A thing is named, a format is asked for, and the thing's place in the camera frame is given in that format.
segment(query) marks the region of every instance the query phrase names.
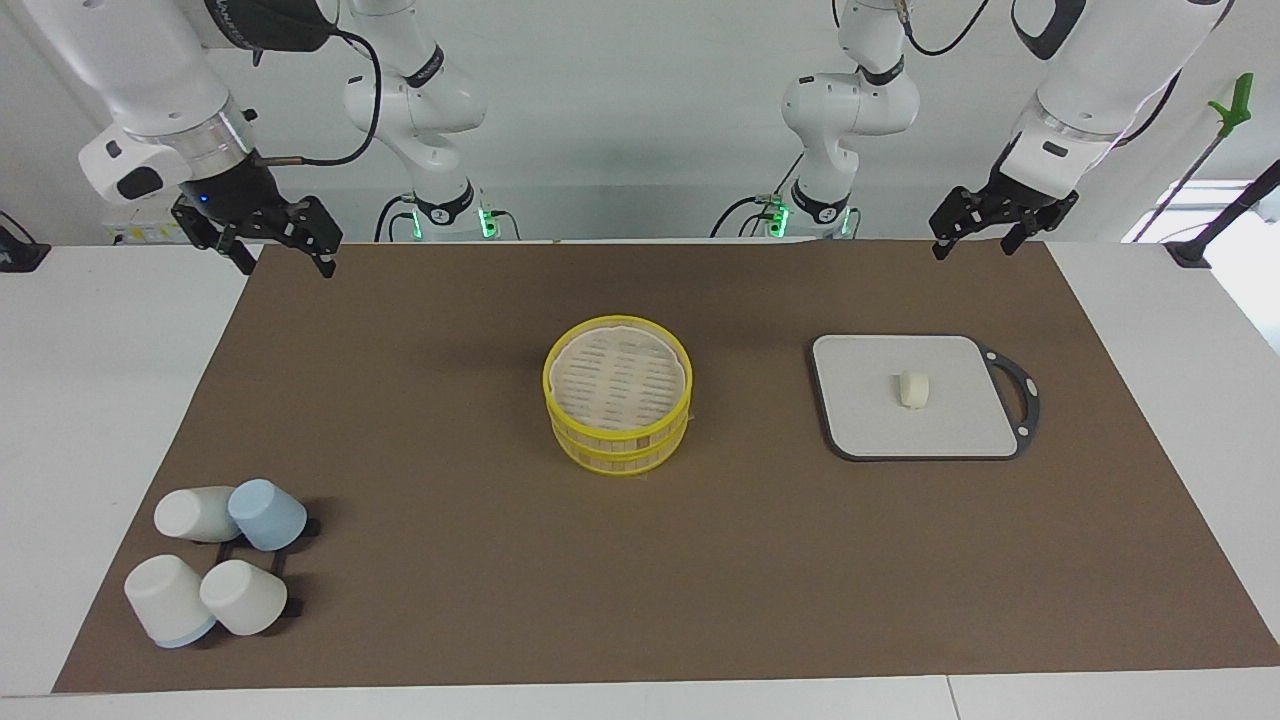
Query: perforated white liner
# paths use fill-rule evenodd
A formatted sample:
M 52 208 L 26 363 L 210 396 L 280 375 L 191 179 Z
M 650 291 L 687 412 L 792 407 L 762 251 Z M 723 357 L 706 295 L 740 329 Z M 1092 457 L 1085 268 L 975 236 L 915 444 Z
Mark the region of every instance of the perforated white liner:
M 603 430 L 663 419 L 685 389 L 685 368 L 660 337 L 626 325 L 588 331 L 552 361 L 552 397 L 570 418 Z

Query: white food piece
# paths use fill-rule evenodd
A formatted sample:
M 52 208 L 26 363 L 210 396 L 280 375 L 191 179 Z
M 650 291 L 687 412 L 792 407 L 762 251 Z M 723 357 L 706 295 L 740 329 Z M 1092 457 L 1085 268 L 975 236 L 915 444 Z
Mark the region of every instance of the white food piece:
M 929 402 L 929 375 L 904 370 L 897 377 L 897 395 L 904 407 L 924 407 Z

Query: green plastic clip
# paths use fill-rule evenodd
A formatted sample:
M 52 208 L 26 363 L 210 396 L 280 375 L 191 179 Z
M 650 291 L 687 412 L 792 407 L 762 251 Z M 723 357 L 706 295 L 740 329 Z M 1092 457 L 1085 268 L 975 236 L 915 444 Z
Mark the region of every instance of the green plastic clip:
M 1224 108 L 1221 102 L 1210 100 L 1208 106 L 1222 115 L 1222 129 L 1217 131 L 1219 137 L 1228 137 L 1236 127 L 1249 122 L 1253 113 L 1249 111 L 1249 95 L 1253 92 L 1253 73 L 1244 73 L 1235 78 L 1235 92 L 1231 94 L 1231 106 Z

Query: black pole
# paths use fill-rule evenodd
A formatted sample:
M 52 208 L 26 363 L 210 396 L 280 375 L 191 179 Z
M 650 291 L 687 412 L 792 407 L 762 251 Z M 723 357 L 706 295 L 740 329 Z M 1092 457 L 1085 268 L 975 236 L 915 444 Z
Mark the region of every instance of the black pole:
M 42 242 L 23 242 L 0 225 L 0 273 L 29 273 L 49 255 Z
M 1240 215 L 1248 213 L 1249 208 L 1253 208 L 1263 197 L 1271 195 L 1271 191 L 1276 187 L 1280 187 L 1280 160 L 1272 163 L 1266 172 L 1258 176 L 1258 179 L 1249 183 L 1249 187 L 1244 188 L 1244 192 L 1239 197 L 1196 236 L 1196 240 L 1166 242 L 1165 250 L 1172 255 L 1175 263 L 1184 268 L 1208 268 L 1210 264 L 1204 260 L 1204 251 L 1208 249 L 1208 243 L 1222 234 L 1222 231 L 1230 227 Z

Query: white cup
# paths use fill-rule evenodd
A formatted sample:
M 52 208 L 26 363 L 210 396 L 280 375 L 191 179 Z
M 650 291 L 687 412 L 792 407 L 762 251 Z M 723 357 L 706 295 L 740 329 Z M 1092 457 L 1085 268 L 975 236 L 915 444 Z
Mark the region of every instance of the white cup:
M 200 600 L 200 575 L 175 555 L 143 561 L 124 579 L 133 614 L 157 646 L 191 644 L 214 626 L 214 616 Z
M 241 533 L 227 510 L 234 488 L 175 489 L 160 500 L 152 515 L 163 536 L 196 542 L 227 542 Z
M 261 633 L 284 611 L 284 580 L 243 560 L 216 565 L 200 583 L 200 600 L 237 635 Z

